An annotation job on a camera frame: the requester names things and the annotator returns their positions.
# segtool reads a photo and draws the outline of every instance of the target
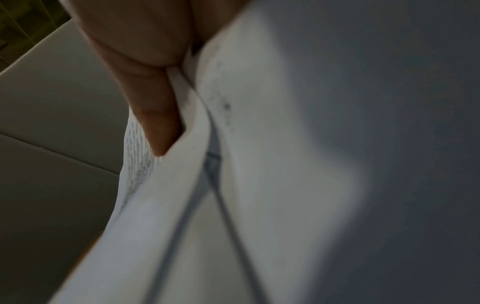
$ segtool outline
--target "person's hand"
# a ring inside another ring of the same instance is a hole
[[[61,0],[117,80],[156,156],[182,132],[165,67],[181,63],[248,0]]]

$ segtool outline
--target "hand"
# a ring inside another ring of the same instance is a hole
[[[182,132],[165,68],[206,42],[248,0],[61,0],[118,82],[155,156]]]

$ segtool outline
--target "gray surface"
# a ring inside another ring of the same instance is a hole
[[[0,135],[0,303],[44,303],[105,228],[118,176]]]
[[[128,107],[72,22],[0,75],[0,134],[119,173]]]

